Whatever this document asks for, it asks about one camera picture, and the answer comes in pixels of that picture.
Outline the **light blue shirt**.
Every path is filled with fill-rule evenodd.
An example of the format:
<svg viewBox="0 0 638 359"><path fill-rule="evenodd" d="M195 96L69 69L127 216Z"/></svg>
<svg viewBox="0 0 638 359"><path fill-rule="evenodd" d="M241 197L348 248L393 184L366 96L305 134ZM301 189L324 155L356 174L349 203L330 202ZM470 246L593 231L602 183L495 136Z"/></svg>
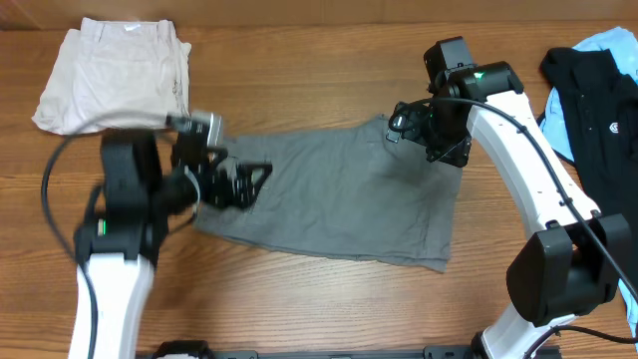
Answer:
<svg viewBox="0 0 638 359"><path fill-rule="evenodd" d="M593 35L571 49L580 52L610 51L621 74L630 76L637 84L637 39L632 32L616 27ZM554 151L575 166L558 93L552 86L540 128Z"/></svg>

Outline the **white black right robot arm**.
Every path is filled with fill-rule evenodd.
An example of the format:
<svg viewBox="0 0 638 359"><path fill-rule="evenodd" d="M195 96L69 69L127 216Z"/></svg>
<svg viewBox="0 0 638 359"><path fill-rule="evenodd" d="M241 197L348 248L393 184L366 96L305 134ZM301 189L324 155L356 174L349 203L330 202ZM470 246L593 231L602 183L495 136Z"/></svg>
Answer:
<svg viewBox="0 0 638 359"><path fill-rule="evenodd" d="M429 346L428 358L556 358L550 337L611 301L627 282L630 227L603 214L567 173L533 116L524 87L506 62L478 65L461 37L424 55L429 96L400 103L391 142L425 148L430 162L458 168L472 142L489 155L524 223L527 241L506 273L510 298L499 319L468 345Z"/></svg>

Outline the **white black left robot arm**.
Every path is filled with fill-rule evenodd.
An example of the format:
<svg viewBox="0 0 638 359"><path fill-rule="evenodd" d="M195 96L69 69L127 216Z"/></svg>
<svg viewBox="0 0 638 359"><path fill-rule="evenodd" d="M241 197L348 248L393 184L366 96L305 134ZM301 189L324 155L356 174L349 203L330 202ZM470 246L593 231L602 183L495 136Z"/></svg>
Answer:
<svg viewBox="0 0 638 359"><path fill-rule="evenodd" d="M201 203L248 209L272 173L270 163L221 167L227 151L180 134L173 170L164 175L149 130L108 133L101 142L105 180L90 195L74 234L78 306L72 358L133 358L143 312L153 288L168 219Z"/></svg>

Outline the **beige folded shorts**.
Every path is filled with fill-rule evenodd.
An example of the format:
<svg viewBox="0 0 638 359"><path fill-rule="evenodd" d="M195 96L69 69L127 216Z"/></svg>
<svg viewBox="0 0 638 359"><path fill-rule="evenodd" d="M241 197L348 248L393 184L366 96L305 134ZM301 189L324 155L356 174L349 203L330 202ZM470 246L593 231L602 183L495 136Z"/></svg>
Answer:
<svg viewBox="0 0 638 359"><path fill-rule="evenodd" d="M97 21L67 32L32 121L67 135L105 128L160 128L188 113L191 45L169 20Z"/></svg>

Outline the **black polo shirt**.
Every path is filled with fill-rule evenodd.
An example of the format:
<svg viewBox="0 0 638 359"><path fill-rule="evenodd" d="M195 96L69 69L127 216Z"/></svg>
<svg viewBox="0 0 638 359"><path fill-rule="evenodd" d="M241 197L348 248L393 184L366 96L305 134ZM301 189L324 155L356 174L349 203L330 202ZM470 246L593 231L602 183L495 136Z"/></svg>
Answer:
<svg viewBox="0 0 638 359"><path fill-rule="evenodd" d="M540 69L558 93L584 191L604 215L620 213L632 244L623 270L637 283L637 84L612 53L547 51Z"/></svg>

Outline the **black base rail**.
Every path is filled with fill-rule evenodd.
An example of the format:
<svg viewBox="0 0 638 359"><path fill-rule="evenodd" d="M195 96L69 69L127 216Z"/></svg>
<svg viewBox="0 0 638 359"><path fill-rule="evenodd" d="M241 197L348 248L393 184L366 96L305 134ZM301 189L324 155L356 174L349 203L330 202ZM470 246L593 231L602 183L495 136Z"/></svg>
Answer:
<svg viewBox="0 0 638 359"><path fill-rule="evenodd" d="M156 353L141 352L136 359L214 358L214 359L474 359L480 358L468 345L427 346L424 349L369 351L302 351L258 353L251 350L211 351L206 341L177 341L176 347L166 342Z"/></svg>

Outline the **grey shorts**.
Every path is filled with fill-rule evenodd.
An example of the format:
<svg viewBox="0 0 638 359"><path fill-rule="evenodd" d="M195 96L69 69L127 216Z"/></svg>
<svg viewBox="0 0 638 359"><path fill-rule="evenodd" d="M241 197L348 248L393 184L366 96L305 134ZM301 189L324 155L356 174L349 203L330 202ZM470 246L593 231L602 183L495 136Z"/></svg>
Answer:
<svg viewBox="0 0 638 359"><path fill-rule="evenodd" d="M227 169L270 162L272 174L252 207L205 205L195 228L269 250L446 271L463 172L388 142L387 123L225 139Z"/></svg>

